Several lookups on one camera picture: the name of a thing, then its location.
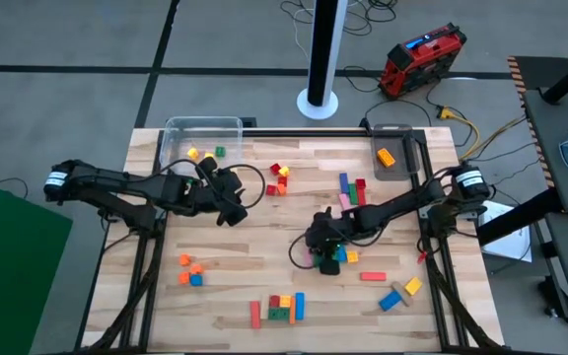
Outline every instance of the wooden table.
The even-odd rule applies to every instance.
[[[450,129],[425,131],[433,171],[456,165]],[[151,172],[158,134],[158,129],[133,131],[126,171],[144,176]],[[315,212],[332,206],[333,216],[339,216],[340,172],[367,181],[368,203],[411,188],[409,181],[375,180],[370,152],[369,138],[245,138],[245,163],[260,168],[267,183],[276,183],[268,170],[274,162],[290,167],[288,195],[264,196],[233,228],[216,227],[215,215],[170,216],[148,351],[439,351],[426,269],[416,262],[420,231],[415,213],[392,221],[375,245],[349,246],[359,251],[360,260],[342,264],[339,276],[297,269],[288,259],[288,246],[309,227]],[[244,202],[250,203],[259,193],[259,178],[243,170],[239,176],[248,189]],[[474,233],[471,223],[459,222],[459,228]],[[115,224],[107,243],[125,234],[126,228]],[[461,300],[488,335],[502,343],[477,239],[455,235],[449,245]],[[125,304],[136,246],[133,237],[104,255],[83,345],[96,341]],[[299,247],[295,256],[303,262]],[[181,253],[203,265],[203,287],[178,285]],[[360,281],[359,272],[370,270],[385,271],[388,281]],[[404,284],[413,276],[424,283],[414,305],[383,312],[378,301],[391,291],[389,284]],[[249,301],[295,292],[306,293],[304,320],[263,320],[261,329],[250,328]],[[445,314],[453,339],[448,304]],[[132,341],[139,334],[137,317]]]

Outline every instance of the white pole base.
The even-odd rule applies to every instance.
[[[330,118],[339,107],[339,99],[334,92],[330,92],[330,99],[324,106],[314,106],[308,102],[308,89],[302,90],[297,97],[297,108],[310,119]]]

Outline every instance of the concrete floor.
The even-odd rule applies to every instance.
[[[150,66],[170,0],[0,1],[0,64]],[[291,19],[277,0],[182,0],[164,59],[165,66],[304,68],[293,40]],[[392,23],[374,26],[366,37],[345,35],[339,66],[381,69],[397,42],[453,22],[468,43],[454,71],[507,72],[508,55],[568,57],[568,1],[482,0],[400,2]],[[309,27],[300,25],[308,47]],[[122,167],[147,75],[0,73],[0,178],[28,182],[29,200],[43,202],[42,184],[50,165],[78,158],[109,169]],[[365,110],[383,100],[378,93],[356,92],[337,79],[341,106],[334,118],[309,121],[295,98],[305,78],[161,76],[146,127],[162,127],[174,115],[255,116],[259,126],[354,126]],[[372,87],[367,79],[356,79]],[[426,106],[426,89],[406,97]],[[459,108],[487,136],[522,114],[509,80],[444,80],[432,95],[437,103]],[[434,116],[431,107],[426,106]],[[422,111],[402,103],[378,107],[372,123],[427,124]],[[464,126],[450,125],[456,141]],[[530,142],[521,124],[488,148],[492,157]],[[466,148],[459,148],[459,153]],[[535,161],[534,149],[481,163],[490,181]],[[503,182],[501,188],[524,201],[545,185],[538,166]],[[505,197],[497,198],[509,203]],[[81,203],[46,205],[74,219],[33,353],[70,350],[92,282],[102,231],[96,210]],[[514,349],[568,353],[568,325],[542,314],[535,283],[543,270],[523,277],[499,275],[491,286],[506,344]]]

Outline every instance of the clear plastic bin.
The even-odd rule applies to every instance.
[[[243,162],[243,122],[237,117],[172,117],[166,122],[161,167],[177,159],[189,159],[187,151],[196,148],[200,162],[205,153],[215,153],[216,147],[225,147],[225,157],[216,159],[221,168]],[[196,177],[194,166],[179,163],[171,167],[175,174]]]

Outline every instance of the red power station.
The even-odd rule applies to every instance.
[[[390,99],[397,99],[439,79],[448,73],[465,41],[460,28],[449,23],[398,44],[387,55],[379,87]]]

